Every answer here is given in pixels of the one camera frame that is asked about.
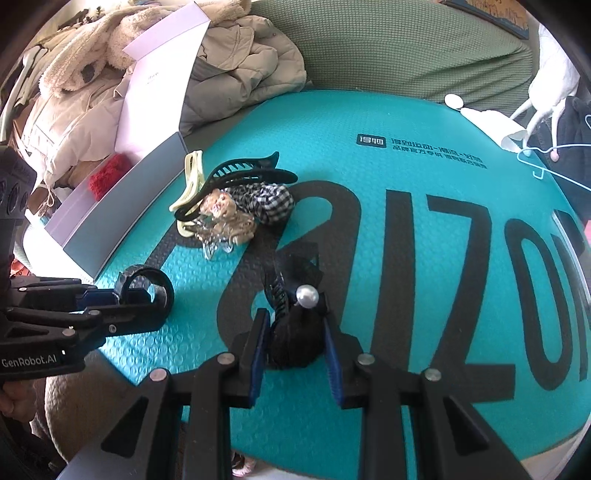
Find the red fluffy scrunchie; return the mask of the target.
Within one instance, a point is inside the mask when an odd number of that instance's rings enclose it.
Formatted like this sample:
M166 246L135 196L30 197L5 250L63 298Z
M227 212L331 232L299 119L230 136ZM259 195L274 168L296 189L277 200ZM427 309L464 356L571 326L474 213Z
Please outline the red fluffy scrunchie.
M112 155L105 164L88 179L88 188L96 202L121 180L132 168L132 163L125 154Z

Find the cream fleece garment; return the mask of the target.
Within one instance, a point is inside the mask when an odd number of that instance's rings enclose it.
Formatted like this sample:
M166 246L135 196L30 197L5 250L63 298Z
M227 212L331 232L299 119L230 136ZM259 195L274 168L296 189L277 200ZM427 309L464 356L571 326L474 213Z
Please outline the cream fleece garment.
M124 49L171 13L178 5L128 5L87 23L61 41L42 70L43 96L74 92L93 82L107 68L124 71L134 60Z

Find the cream hair claw clip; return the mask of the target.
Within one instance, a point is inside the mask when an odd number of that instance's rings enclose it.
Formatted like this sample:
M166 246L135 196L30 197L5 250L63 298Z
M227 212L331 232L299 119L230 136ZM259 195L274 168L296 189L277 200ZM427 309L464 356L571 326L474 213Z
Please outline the cream hair claw clip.
M185 188L180 197L174 201L168 208L171 213L175 213L180 207L185 206L204 186L204 163L202 162L202 151L192 151L184 158L184 178ZM176 221L176 229L182 238L190 238L194 232L190 227L195 226L195 220Z

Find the white cloth on chair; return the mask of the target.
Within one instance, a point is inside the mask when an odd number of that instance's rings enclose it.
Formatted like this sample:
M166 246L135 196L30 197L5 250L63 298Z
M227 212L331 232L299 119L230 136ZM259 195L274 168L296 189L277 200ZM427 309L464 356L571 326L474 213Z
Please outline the white cloth on chair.
M566 108L566 99L578 90L580 74L552 33L538 25L539 69L528 88L528 98L510 116L533 108L534 115L526 126L523 146L526 146L536 127L546 118L551 119L553 142L557 142L558 122Z

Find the beige puffer jacket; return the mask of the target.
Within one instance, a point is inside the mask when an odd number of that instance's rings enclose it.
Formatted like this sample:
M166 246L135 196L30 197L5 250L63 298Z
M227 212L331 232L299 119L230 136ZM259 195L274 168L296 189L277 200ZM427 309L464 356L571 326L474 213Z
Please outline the beige puffer jacket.
M206 14L213 23L188 79L182 135L277 95L301 91L307 83L301 52L269 19L247 14L240 3L207 6ZM22 142L47 187L78 164L95 164L113 153L132 65L124 71L107 67L74 92L40 94Z

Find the black white checkered scrunchie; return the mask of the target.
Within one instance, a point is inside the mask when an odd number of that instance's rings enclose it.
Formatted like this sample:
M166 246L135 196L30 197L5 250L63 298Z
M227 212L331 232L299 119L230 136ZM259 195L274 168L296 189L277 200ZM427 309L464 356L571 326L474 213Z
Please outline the black white checkered scrunchie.
M263 225L280 224L290 217L294 197L286 185L255 183L224 189L239 210L252 215Z

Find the white open gift box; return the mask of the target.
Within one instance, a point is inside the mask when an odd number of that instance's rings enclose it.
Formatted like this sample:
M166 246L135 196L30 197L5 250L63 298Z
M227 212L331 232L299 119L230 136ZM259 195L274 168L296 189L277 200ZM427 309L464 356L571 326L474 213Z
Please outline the white open gift box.
M118 245L183 168L186 147L180 118L188 79L209 19L187 2L134 39L133 60L114 150L130 170L95 200L77 187L51 217L41 261L56 277L94 280Z

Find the black pearl bow hair clip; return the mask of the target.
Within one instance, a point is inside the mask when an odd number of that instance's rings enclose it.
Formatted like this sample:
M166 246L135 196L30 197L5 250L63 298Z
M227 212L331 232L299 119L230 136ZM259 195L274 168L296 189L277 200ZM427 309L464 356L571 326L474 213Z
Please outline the black pearl bow hair clip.
M274 314L266 350L271 368L305 368L324 353L329 308L322 277L314 260L294 254L277 254L264 270L264 295Z

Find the black hair claw clip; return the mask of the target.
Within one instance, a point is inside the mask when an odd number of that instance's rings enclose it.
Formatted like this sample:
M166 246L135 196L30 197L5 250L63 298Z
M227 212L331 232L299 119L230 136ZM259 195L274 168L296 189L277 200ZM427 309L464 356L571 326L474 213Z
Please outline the black hair claw clip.
M242 158L225 161L219 164L206 178L204 185L197 188L187 201L174 209L174 218L178 221L190 221L198 216L190 213L201 200L211 194L214 189L226 189L256 183L294 184L297 174L289 170L277 169L280 152L273 152L263 158Z

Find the teal bubble mailer bag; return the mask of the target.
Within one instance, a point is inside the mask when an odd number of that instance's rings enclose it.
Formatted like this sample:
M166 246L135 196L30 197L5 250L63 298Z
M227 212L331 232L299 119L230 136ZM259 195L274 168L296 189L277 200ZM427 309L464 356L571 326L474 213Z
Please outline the teal bubble mailer bag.
M207 259L176 232L174 181L101 283L135 262L164 271L175 303L158 331L109 339L132 382L197 367L266 304L263 272L311 255L342 329L413 373L434 367L520 459L590 419L590 248L535 156L500 149L460 113L381 94L311 91L260 105L204 149L204 168L279 153L297 174L286 224Z

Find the dark blue garment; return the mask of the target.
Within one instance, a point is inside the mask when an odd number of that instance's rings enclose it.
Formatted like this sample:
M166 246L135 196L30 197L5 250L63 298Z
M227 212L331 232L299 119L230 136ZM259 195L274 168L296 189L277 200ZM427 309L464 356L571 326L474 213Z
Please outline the dark blue garment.
M566 108L558 122L558 160L550 153L539 153L544 164L553 172L590 187L590 103L576 96L566 99ZM566 199L583 224L590 221L590 190L555 177Z

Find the clear bear hair clip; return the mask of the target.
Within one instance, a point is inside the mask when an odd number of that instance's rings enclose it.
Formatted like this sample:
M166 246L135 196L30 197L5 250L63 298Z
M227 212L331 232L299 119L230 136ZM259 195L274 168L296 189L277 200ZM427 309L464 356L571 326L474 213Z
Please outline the clear bear hair clip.
M249 243L256 233L256 219L239 210L232 197L219 189L200 202L198 213L190 229L207 260L218 250L231 253L235 247Z

